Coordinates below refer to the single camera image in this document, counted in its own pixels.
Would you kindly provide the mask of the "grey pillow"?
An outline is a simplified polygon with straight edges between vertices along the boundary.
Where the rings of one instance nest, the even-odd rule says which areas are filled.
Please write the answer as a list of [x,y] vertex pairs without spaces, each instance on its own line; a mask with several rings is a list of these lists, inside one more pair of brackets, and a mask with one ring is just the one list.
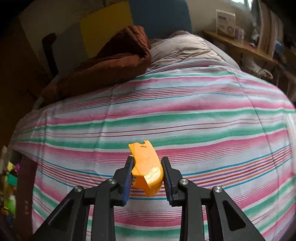
[[239,69],[239,65],[224,51],[187,31],[176,31],[166,39],[151,39],[151,65],[148,71],[192,60],[224,61]]

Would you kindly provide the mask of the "orange yellow plastic shell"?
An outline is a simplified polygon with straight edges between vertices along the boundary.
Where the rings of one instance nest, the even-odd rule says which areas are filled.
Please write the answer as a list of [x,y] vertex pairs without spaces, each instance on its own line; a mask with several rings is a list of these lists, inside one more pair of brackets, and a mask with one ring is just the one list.
[[159,192],[163,183],[164,170],[159,157],[149,141],[128,146],[134,158],[133,186],[151,197]]

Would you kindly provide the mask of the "white product box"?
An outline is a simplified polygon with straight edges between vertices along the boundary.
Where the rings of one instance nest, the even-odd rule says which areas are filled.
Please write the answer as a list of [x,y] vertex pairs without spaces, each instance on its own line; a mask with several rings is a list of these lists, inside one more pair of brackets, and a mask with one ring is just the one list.
[[216,10],[216,32],[218,35],[229,38],[235,37],[235,14],[226,11]]

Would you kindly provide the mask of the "gold metal tin box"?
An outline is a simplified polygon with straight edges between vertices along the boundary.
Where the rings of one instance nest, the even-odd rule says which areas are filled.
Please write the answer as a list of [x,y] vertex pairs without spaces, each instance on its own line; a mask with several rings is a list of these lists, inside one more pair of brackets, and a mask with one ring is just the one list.
[[16,185],[16,218],[1,218],[1,240],[29,240],[33,235],[33,186],[37,162],[22,156]]

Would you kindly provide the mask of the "brown quilted blanket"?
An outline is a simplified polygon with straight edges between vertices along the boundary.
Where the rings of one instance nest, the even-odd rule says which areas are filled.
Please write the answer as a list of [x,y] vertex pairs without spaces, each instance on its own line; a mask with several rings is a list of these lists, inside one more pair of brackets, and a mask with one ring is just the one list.
[[144,74],[151,65],[150,48],[142,26],[125,27],[95,57],[50,83],[41,94],[41,106],[122,84]]

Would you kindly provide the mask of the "grey yellow blue headboard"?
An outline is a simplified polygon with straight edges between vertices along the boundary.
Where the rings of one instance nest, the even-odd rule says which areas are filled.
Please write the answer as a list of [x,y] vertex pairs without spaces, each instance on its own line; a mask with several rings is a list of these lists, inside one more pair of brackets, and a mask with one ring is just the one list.
[[57,35],[53,54],[60,75],[95,57],[120,30],[140,25],[149,39],[192,32],[186,1],[120,1],[95,11]]

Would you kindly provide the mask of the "striped bed sheet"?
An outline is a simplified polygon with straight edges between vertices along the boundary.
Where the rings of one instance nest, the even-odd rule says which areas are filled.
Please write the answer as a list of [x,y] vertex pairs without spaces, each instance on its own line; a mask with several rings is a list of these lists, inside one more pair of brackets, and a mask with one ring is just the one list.
[[266,240],[280,240],[295,218],[286,123],[294,113],[276,86],[210,60],[172,64],[29,113],[10,148],[37,165],[32,230],[74,186],[112,177],[129,144],[148,140],[185,178],[224,188]]

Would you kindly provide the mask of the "wooden bedside shelf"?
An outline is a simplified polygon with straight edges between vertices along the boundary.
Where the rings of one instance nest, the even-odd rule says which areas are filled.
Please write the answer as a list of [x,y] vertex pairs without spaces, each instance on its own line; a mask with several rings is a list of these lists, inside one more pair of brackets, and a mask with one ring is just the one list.
[[223,35],[218,35],[216,32],[202,31],[204,37],[208,40],[215,40],[221,44],[224,44],[230,48],[236,49],[241,54],[248,54],[254,58],[261,59],[267,63],[276,65],[278,62],[271,56],[258,49],[257,47],[252,47],[249,42],[245,40],[236,40]]

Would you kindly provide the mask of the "black rolled mat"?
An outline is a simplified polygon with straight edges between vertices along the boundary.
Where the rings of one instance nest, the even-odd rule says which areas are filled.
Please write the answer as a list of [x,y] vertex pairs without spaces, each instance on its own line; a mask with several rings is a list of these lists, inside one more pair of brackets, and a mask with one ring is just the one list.
[[42,45],[44,50],[44,55],[49,68],[50,78],[53,79],[59,74],[58,67],[56,65],[54,53],[53,53],[53,44],[57,39],[55,33],[50,33],[42,39]]

